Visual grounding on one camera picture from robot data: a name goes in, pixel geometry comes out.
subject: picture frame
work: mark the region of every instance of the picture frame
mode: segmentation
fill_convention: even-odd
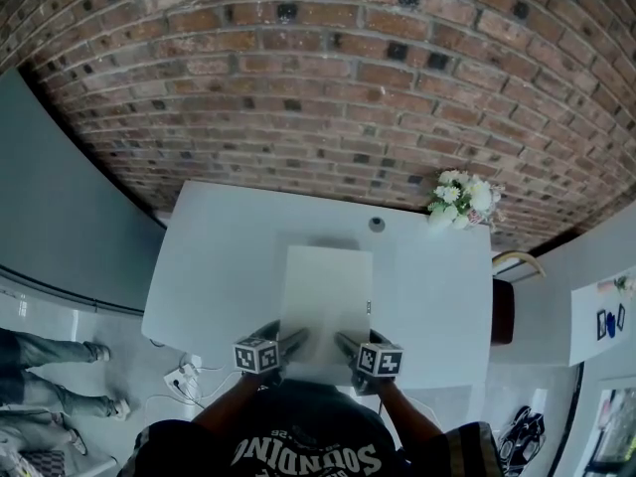
[[[618,305],[618,318],[616,319],[616,327],[621,332],[623,331],[623,327],[625,326],[625,306],[623,304]]]
[[[607,335],[607,312],[601,309],[596,313],[596,341]]]

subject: black t-shirt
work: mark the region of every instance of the black t-shirt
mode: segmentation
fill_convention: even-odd
[[[380,417],[334,388],[285,382],[259,392],[234,434],[217,439],[198,424],[158,422],[137,437],[123,476],[322,477],[501,476],[487,424],[396,451]]]

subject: desk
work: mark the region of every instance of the desk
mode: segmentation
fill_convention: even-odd
[[[383,231],[372,231],[372,218]],[[184,185],[143,334],[207,366],[229,365],[233,341],[279,317],[290,245],[373,253],[371,326],[404,347],[403,388],[484,382],[492,321],[486,227],[434,233],[419,214],[272,191]]]

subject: tiled floor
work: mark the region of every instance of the tiled floor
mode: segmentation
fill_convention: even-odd
[[[187,419],[196,413],[196,406],[156,397],[170,395],[163,376],[178,366],[182,353],[153,346],[141,335],[140,318],[88,314],[17,297],[0,294],[0,327],[54,339],[100,342],[112,350],[109,363],[48,365],[39,371],[42,376],[81,394],[121,395],[130,401],[133,413],[126,422],[90,417],[71,420],[96,459],[111,455],[122,463],[131,453],[136,434],[145,425],[165,418]],[[229,369],[202,372],[199,379],[202,395],[214,391],[229,373]],[[483,386],[406,391],[406,394],[431,407],[445,430],[483,419],[491,423],[497,436],[520,406],[529,404],[543,411],[548,441],[524,477],[544,477],[560,441],[574,377],[574,369],[568,368],[491,364]],[[237,378],[232,376],[223,391]],[[214,398],[207,398],[203,403],[211,400]],[[429,414],[427,408],[420,408]]]

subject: leg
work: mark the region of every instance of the leg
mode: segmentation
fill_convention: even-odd
[[[3,391],[8,391],[9,394],[2,397]],[[109,417],[117,414],[115,401],[109,397],[81,396],[27,371],[0,375],[0,402],[40,406],[50,411],[64,412],[67,415]]]
[[[63,427],[33,422],[28,415],[0,415],[0,444],[16,452],[53,450],[73,438]]]
[[[10,332],[20,349],[15,367],[26,370],[56,362],[95,362],[99,346],[93,343],[53,341],[24,332]]]

